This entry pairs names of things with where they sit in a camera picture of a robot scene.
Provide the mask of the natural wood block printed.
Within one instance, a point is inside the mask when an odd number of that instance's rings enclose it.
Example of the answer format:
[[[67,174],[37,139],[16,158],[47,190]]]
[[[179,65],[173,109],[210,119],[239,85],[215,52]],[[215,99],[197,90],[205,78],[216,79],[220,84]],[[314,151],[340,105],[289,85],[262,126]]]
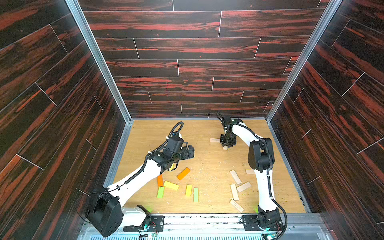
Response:
[[[212,143],[220,143],[221,140],[220,139],[215,139],[215,138],[210,138],[210,142],[212,142]]]

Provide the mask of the natural wood block short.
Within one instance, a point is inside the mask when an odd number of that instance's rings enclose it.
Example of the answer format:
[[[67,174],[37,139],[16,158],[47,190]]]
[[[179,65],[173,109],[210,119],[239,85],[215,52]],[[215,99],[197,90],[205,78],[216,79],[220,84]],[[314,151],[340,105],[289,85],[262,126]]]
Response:
[[[255,175],[255,171],[252,170],[252,169],[247,169],[247,170],[246,170],[246,174],[247,174],[247,175]]]

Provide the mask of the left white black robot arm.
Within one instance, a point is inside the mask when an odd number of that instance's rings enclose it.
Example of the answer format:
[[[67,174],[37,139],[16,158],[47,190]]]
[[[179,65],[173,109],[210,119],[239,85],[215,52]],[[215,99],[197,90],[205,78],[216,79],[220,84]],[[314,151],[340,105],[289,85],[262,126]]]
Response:
[[[138,231],[150,227],[151,214],[146,208],[141,205],[124,208],[124,205],[148,182],[166,170],[171,171],[180,161],[194,158],[195,149],[181,137],[183,126],[183,122],[178,122],[166,140],[149,151],[144,163],[131,174],[106,188],[88,193],[91,199],[85,217],[103,237],[112,235],[120,227],[133,227]]]

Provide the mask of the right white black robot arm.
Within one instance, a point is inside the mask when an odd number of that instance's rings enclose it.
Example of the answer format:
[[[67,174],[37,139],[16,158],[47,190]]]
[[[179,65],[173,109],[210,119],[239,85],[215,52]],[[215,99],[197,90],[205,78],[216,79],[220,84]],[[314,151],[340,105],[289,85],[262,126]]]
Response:
[[[256,175],[259,190],[257,227],[262,231],[273,231],[277,234],[275,238],[280,238],[287,229],[288,217],[284,208],[275,200],[273,189],[275,157],[272,140],[256,134],[241,119],[233,120],[219,112],[216,116],[225,131],[221,135],[222,146],[228,148],[235,146],[239,137],[249,147],[248,164]]]

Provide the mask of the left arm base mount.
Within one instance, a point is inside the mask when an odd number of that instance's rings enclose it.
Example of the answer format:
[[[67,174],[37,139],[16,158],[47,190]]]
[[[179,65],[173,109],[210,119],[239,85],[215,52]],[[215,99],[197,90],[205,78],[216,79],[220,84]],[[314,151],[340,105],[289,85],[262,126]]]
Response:
[[[126,226],[124,232],[162,232],[164,229],[165,216],[150,215],[144,219],[144,222],[138,226]]]

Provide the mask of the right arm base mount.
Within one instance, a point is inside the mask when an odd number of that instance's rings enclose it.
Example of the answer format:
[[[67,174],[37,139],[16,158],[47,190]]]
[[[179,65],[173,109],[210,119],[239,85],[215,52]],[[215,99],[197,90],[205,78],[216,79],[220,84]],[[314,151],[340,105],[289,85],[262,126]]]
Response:
[[[245,231],[281,231],[284,228],[283,221],[277,216],[243,215],[240,218]]]

